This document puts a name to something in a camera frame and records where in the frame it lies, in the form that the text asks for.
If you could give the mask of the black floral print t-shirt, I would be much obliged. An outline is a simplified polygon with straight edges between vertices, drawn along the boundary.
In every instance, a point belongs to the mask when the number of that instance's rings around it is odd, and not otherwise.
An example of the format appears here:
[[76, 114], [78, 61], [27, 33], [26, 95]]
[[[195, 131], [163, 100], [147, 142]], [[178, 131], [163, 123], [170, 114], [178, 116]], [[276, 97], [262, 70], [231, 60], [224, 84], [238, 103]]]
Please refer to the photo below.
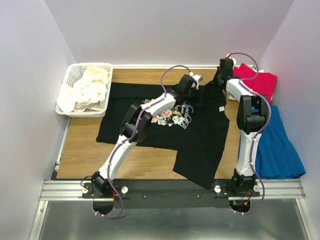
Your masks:
[[[230, 121], [222, 88], [212, 83], [199, 88], [203, 90], [202, 106], [187, 100], [158, 114], [139, 146], [176, 150], [173, 171], [209, 190], [225, 149]], [[115, 144], [129, 107], [148, 103], [162, 93], [160, 85], [113, 83], [96, 141]]]

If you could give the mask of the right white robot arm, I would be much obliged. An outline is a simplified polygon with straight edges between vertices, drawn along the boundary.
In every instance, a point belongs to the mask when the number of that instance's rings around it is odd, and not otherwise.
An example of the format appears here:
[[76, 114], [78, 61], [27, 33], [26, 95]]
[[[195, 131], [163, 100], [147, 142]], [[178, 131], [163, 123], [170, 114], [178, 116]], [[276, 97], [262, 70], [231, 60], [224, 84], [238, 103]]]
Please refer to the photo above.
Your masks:
[[256, 156], [259, 140], [269, 124], [271, 109], [266, 95], [259, 95], [233, 74], [234, 61], [221, 58], [214, 81], [238, 101], [236, 124], [240, 130], [237, 165], [231, 179], [218, 179], [214, 191], [218, 198], [258, 197]]

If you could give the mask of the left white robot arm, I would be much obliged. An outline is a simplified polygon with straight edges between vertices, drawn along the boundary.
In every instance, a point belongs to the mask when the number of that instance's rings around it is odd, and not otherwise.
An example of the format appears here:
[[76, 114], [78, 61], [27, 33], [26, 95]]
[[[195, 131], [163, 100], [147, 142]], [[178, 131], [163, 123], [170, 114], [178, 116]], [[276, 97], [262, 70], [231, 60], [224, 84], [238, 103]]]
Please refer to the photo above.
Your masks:
[[101, 198], [107, 197], [114, 190], [121, 164], [131, 149], [148, 134], [152, 119], [177, 103], [183, 103], [197, 96], [203, 77], [198, 74], [185, 74], [178, 84], [165, 89], [163, 94], [148, 103], [134, 103], [128, 109], [120, 125], [119, 136], [115, 147], [105, 163], [91, 177], [93, 191]]

